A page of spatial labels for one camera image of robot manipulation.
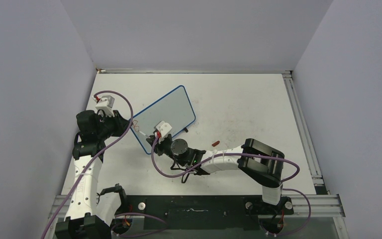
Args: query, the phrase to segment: red marker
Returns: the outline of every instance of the red marker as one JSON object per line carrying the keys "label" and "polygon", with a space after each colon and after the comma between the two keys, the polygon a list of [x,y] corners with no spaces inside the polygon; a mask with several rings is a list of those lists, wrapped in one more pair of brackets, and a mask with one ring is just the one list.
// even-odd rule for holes
{"label": "red marker", "polygon": [[214,142],[211,146],[216,147],[218,144],[220,144],[220,141],[219,141],[219,140],[216,141],[216,142]]}

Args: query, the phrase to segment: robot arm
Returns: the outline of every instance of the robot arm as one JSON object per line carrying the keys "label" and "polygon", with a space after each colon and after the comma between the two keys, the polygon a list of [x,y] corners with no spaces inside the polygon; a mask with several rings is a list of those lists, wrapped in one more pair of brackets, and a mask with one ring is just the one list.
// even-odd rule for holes
{"label": "robot arm", "polygon": [[[157,135],[159,142],[155,146],[155,153],[159,156],[165,154],[175,163],[186,168],[190,168],[206,158],[213,157],[217,153],[247,153],[285,158],[282,152],[252,138],[246,139],[241,146],[218,152],[189,148],[183,139],[172,140],[172,136],[169,134],[170,129],[168,123],[160,122],[155,127],[155,135],[149,136],[147,142],[152,145]],[[262,159],[258,162],[246,156],[214,157],[197,167],[194,174],[209,175],[217,171],[238,169],[262,185],[262,199],[265,203],[271,205],[279,203],[282,195],[283,162],[271,159]]]}
{"label": "robot arm", "polygon": [[[96,104],[97,112],[102,111],[102,115],[92,110],[77,114],[80,131],[75,136],[73,149],[75,180],[92,157],[106,147],[106,139],[119,137],[127,130],[129,121],[112,110],[113,102],[113,97],[103,96]],[[65,221],[56,224],[55,235],[58,239],[110,238],[113,215],[117,210],[123,210],[127,203],[124,189],[116,184],[102,190],[97,204],[97,179],[102,164],[103,153],[83,174],[72,194]]]}

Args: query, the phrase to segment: white table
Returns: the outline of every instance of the white table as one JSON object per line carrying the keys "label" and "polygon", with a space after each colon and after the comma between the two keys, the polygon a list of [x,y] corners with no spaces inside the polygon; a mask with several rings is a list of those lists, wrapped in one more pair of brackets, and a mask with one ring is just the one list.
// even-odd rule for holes
{"label": "white table", "polygon": [[[301,171],[285,188],[315,194],[311,174],[302,148],[296,122],[281,74],[97,74],[91,96],[113,90],[126,96],[138,113],[161,96],[184,85],[196,114],[188,133],[180,133],[189,147],[213,150],[233,148],[254,138],[282,151],[285,158],[297,163]],[[115,97],[114,109],[129,117],[123,99]],[[88,110],[96,110],[89,99]],[[114,138],[106,141],[108,145]],[[156,156],[156,163],[166,173],[172,160]],[[282,177],[295,171],[285,164]],[[62,194],[74,182],[73,160]],[[98,189],[122,185],[129,195],[257,195],[261,186],[241,170],[222,171],[207,176],[190,175],[186,184],[180,178],[165,178],[153,167],[133,133],[108,149],[98,178]]]}

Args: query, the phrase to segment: purple cable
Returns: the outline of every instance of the purple cable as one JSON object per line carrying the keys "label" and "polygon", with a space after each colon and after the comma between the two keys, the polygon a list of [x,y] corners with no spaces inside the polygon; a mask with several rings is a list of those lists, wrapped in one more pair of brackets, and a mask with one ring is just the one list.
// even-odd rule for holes
{"label": "purple cable", "polygon": [[284,158],[276,158],[276,157],[269,157],[269,156],[263,156],[263,155],[257,155],[257,154],[249,154],[249,153],[218,153],[218,154],[215,154],[213,157],[209,157],[205,160],[202,160],[200,163],[194,165],[193,167],[187,169],[186,171],[180,173],[180,174],[177,174],[177,175],[169,175],[169,174],[166,174],[164,172],[162,172],[156,165],[156,162],[154,161],[154,148],[156,147],[156,144],[157,142],[159,141],[159,137],[157,136],[156,139],[154,140],[153,142],[153,145],[152,145],[152,151],[151,151],[151,157],[152,157],[152,163],[153,163],[153,166],[155,167],[155,169],[160,173],[162,174],[163,176],[167,177],[167,178],[177,178],[177,177],[181,177],[182,175],[185,175],[186,173],[189,173],[191,171],[193,171],[195,168],[199,167],[200,165],[210,161],[212,158],[216,158],[216,157],[220,157],[220,156],[244,156],[244,157],[254,157],[254,158],[261,158],[261,159],[271,159],[271,160],[276,160],[276,161],[280,161],[280,162],[285,162],[285,163],[288,163],[288,164],[291,164],[293,166],[296,167],[296,171],[293,175],[283,179],[281,182],[285,182],[287,180],[290,180],[292,178],[294,178],[300,171],[299,169],[299,166],[290,161],[290,160],[287,160],[287,159],[284,159]]}
{"label": "purple cable", "polygon": [[[119,236],[122,238],[137,238],[137,237],[147,236],[147,235],[154,234],[154,233],[159,233],[159,232],[162,232],[162,231],[168,229],[168,223],[167,222],[165,222],[163,219],[157,218],[157,217],[152,216],[152,215],[148,215],[148,214],[144,214],[144,213],[121,213],[121,214],[115,215],[116,218],[122,217],[122,216],[144,216],[144,217],[155,219],[155,220],[157,220],[161,223],[164,223],[166,225],[166,227],[163,229],[159,229],[159,230],[148,232],[148,233],[142,233],[142,234],[136,234],[136,235],[130,235],[130,236],[120,234]],[[121,223],[116,224],[115,226],[112,227],[111,230],[113,231],[113,229],[115,229],[115,227],[117,227],[120,224]]]}
{"label": "purple cable", "polygon": [[52,225],[52,222],[53,220],[55,220],[57,214],[59,213],[59,211],[62,209],[62,207],[65,205],[65,203],[68,201],[68,199],[70,198],[71,194],[74,192],[74,190],[76,189],[76,187],[78,186],[80,180],[83,178],[83,174],[87,171],[87,169],[90,167],[90,165],[93,163],[93,161],[99,157],[99,155],[101,155],[103,152],[105,152],[105,150],[107,150],[108,148],[110,148],[112,145],[116,144],[118,141],[120,141],[125,135],[126,133],[128,133],[129,129],[131,128],[132,126],[132,118],[134,116],[134,113],[132,112],[132,105],[131,103],[127,100],[127,98],[125,98],[125,96],[121,95],[120,93],[118,92],[115,92],[115,91],[99,91],[97,92],[96,94],[94,94],[93,96],[96,97],[97,95],[99,94],[102,94],[102,93],[112,93],[112,94],[115,94],[115,95],[118,95],[120,96],[121,98],[123,98],[128,106],[129,106],[129,109],[131,110],[131,119],[129,121],[129,125],[128,125],[128,128],[126,129],[126,131],[119,137],[117,138],[114,142],[110,143],[108,146],[106,146],[105,148],[103,148],[102,150],[100,150],[91,160],[90,162],[84,167],[83,171],[81,172],[81,174],[78,176],[77,180],[75,181],[75,183],[73,184],[71,190],[68,192],[67,196],[64,198],[64,200],[62,201],[61,205],[59,205],[59,207],[56,209],[56,211],[53,213],[52,217],[50,218],[49,222],[47,223],[46,227],[45,227],[45,230],[43,231],[42,233],[42,236],[40,237],[41,239],[44,239],[45,236],[46,236],[46,233],[47,231],[49,230],[50,226]]}
{"label": "purple cable", "polygon": [[307,196],[305,194],[303,194],[302,192],[298,191],[297,189],[290,189],[290,188],[283,188],[284,191],[293,191],[293,192],[297,192],[299,194],[301,194],[306,200],[307,200],[307,204],[308,204],[308,217],[307,217],[307,220],[305,220],[305,222],[302,224],[302,226],[300,226],[299,228],[295,229],[295,230],[292,230],[290,232],[286,232],[286,233],[280,233],[280,234],[276,234],[277,237],[281,237],[281,236],[289,236],[291,234],[294,234],[298,231],[300,231],[301,229],[303,229],[309,222],[309,220],[311,219],[311,204],[309,203],[309,200],[307,198]]}

